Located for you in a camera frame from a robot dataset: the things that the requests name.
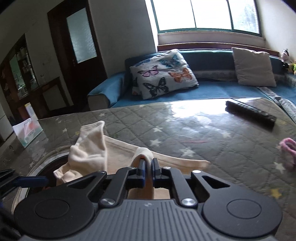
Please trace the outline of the cream knit garment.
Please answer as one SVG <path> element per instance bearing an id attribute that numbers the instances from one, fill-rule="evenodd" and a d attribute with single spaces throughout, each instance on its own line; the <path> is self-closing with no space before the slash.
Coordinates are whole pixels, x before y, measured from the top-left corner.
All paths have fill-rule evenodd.
<path id="1" fill-rule="evenodd" d="M 129 199 L 155 199 L 165 197 L 163 191 L 155 191 L 152 186 L 152 160 L 156 158 L 162 165 L 178 168 L 187 174 L 192 170 L 204 170 L 207 160 L 176 158 L 148 148 L 138 147 L 104 134 L 104 121 L 81 126 L 77 142 L 70 147 L 68 161 L 53 174 L 56 184 L 61 185 L 97 171 L 116 173 L 118 169 L 137 167 L 141 159 L 146 161 L 146 184 L 144 188 L 133 188 Z"/>

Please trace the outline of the round table heater insert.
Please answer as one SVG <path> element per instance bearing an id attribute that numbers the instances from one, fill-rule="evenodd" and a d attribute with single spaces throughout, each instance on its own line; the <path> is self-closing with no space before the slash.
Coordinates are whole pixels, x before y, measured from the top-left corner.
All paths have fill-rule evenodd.
<path id="1" fill-rule="evenodd" d="M 21 202 L 23 199 L 25 199 L 27 196 L 41 192 L 47 188 L 56 186 L 57 179 L 54 176 L 53 172 L 67 163 L 68 155 L 69 155 L 69 151 L 48 156 L 43 162 L 38 164 L 28 174 L 28 176 L 45 176 L 48 179 L 48 183 L 46 186 L 43 186 L 43 187 L 20 188 L 16 193 L 13 204 L 12 204 L 12 208 L 11 208 L 12 213 L 14 212 L 18 203 Z"/>

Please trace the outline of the tissue box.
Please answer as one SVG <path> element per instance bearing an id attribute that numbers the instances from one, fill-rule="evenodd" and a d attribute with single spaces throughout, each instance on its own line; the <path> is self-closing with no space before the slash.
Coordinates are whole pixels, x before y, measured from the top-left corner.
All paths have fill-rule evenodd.
<path id="1" fill-rule="evenodd" d="M 13 130 L 24 148 L 43 131 L 35 114 L 22 123 L 14 125 Z"/>

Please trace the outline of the grey quilted star tablecloth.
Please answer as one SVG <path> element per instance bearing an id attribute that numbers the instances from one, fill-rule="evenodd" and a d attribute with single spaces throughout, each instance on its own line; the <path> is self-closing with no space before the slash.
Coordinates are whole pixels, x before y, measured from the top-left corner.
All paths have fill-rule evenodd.
<path id="1" fill-rule="evenodd" d="M 1 169 L 27 175 L 46 159 L 69 150 L 81 126 L 104 121 L 106 135 L 152 151 L 207 160 L 207 172 L 273 197 L 283 220 L 278 240 L 295 240 L 295 172 L 280 161 L 279 143 L 295 138 L 295 123 L 274 102 L 248 104 L 276 116 L 272 130 L 228 113 L 225 99 L 151 103 L 61 115 L 40 120 L 43 132 L 26 148 L 18 140 L 1 148 Z"/>

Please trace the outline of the dark wooden cabinet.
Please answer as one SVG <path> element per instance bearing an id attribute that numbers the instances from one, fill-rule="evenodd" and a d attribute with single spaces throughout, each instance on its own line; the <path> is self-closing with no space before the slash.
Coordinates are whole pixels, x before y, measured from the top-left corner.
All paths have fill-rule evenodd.
<path id="1" fill-rule="evenodd" d="M 60 77 L 39 82 L 23 35 L 1 63 L 1 89 L 11 111 L 11 125 L 29 117 L 25 104 L 30 103 L 38 118 L 59 115 L 70 104 Z"/>

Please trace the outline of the butterfly print pillow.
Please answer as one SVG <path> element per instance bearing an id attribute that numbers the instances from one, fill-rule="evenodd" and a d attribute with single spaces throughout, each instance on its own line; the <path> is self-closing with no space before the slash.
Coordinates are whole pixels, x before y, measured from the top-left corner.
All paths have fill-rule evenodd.
<path id="1" fill-rule="evenodd" d="M 199 86 L 193 71 L 177 49 L 140 61 L 129 70 L 132 74 L 132 95 L 140 95 L 144 100 Z"/>

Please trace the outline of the black remote control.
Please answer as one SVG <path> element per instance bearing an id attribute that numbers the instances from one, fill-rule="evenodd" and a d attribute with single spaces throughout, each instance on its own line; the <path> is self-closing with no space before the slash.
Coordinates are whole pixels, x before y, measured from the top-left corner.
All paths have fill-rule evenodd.
<path id="1" fill-rule="evenodd" d="M 272 114 L 238 100 L 226 101 L 226 109 L 233 113 L 242 114 L 271 130 L 274 128 L 276 122 L 276 117 Z"/>

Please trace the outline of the blue sofa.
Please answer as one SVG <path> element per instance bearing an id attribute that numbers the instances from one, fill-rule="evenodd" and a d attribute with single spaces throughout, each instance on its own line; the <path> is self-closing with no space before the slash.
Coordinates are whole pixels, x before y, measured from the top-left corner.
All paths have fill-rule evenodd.
<path id="1" fill-rule="evenodd" d="M 124 72 L 112 75 L 91 90 L 88 94 L 89 108 L 99 110 L 153 102 L 234 97 L 272 98 L 278 105 L 295 105 L 295 73 L 288 73 L 278 57 L 270 55 L 276 87 L 259 87 L 238 84 L 232 49 L 179 51 L 197 78 L 198 87 L 179 89 L 145 100 L 140 95 L 132 95 L 130 67 L 165 52 L 142 55 L 126 59 Z"/>

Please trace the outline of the pink cloth item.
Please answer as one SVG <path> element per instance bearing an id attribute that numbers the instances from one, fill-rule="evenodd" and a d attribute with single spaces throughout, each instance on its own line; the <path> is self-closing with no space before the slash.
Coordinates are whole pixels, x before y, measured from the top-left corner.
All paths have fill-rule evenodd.
<path id="1" fill-rule="evenodd" d="M 280 141 L 280 161 L 288 170 L 295 170 L 295 141 L 291 138 L 284 138 Z"/>

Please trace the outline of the dark wooden door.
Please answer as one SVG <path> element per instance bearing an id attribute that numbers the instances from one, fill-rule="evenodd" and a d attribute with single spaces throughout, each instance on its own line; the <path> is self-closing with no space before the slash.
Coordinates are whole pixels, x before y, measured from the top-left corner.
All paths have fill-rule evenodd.
<path id="1" fill-rule="evenodd" d="M 88 111 L 88 93 L 107 79 L 88 1 L 62 1 L 48 12 L 53 45 L 76 112 Z"/>

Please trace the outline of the plain beige pillow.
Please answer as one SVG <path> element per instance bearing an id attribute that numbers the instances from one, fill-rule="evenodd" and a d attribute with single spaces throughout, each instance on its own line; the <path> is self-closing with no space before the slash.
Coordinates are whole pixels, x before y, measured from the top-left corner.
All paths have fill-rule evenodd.
<path id="1" fill-rule="evenodd" d="M 231 49 L 238 84 L 276 87 L 269 53 L 236 47 Z"/>

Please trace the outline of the cow plush toy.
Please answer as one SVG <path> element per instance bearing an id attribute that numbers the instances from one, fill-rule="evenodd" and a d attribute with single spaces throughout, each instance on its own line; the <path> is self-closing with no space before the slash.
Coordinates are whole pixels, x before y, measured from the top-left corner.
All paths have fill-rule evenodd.
<path id="1" fill-rule="evenodd" d="M 282 66 L 288 73 L 293 73 L 293 62 L 290 59 L 288 49 L 284 49 L 280 55 Z"/>

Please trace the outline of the window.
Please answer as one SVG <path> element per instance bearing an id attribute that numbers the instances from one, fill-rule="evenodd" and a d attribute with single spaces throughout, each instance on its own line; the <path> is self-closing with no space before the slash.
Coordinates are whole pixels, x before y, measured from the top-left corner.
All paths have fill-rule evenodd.
<path id="1" fill-rule="evenodd" d="M 256 1 L 151 1 L 159 33 L 224 31 L 261 36 Z"/>

